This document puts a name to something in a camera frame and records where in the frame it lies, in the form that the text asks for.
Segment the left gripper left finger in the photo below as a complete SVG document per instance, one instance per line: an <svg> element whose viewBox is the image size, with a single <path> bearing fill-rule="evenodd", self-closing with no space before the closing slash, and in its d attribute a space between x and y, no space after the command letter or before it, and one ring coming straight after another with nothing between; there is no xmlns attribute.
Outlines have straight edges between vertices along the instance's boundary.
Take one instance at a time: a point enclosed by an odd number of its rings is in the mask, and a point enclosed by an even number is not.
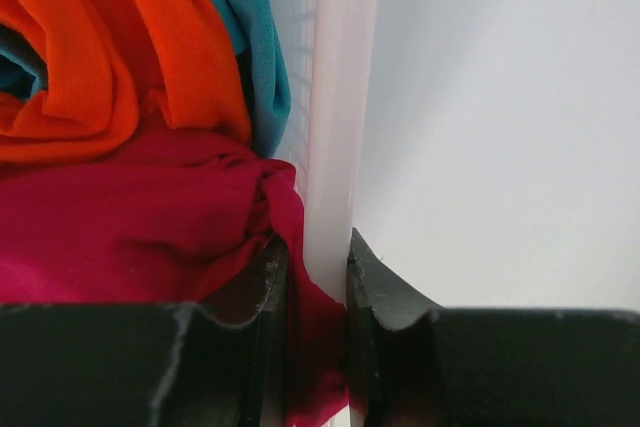
<svg viewBox="0 0 640 427"><path fill-rule="evenodd" d="M285 243L200 303L1 309L5 426L280 426Z"/></svg>

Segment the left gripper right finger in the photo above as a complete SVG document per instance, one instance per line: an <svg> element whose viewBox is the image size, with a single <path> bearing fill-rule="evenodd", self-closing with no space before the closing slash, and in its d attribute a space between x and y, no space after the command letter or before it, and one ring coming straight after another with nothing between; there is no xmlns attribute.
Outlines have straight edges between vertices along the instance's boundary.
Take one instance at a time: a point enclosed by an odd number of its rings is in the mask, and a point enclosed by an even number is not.
<svg viewBox="0 0 640 427"><path fill-rule="evenodd" d="M635 426L639 316L441 306L359 233L346 269L355 426Z"/></svg>

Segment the magenta t shirt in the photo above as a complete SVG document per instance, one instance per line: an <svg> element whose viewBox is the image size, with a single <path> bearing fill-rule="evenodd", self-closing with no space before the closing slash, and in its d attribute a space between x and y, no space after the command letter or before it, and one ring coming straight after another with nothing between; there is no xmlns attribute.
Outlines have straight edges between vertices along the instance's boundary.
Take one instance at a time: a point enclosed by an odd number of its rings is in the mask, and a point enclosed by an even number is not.
<svg viewBox="0 0 640 427"><path fill-rule="evenodd" d="M346 311L303 262L293 165L213 131L140 129L95 162L1 171L5 303L197 301L269 238L289 251L286 414L320 426L348 402Z"/></svg>

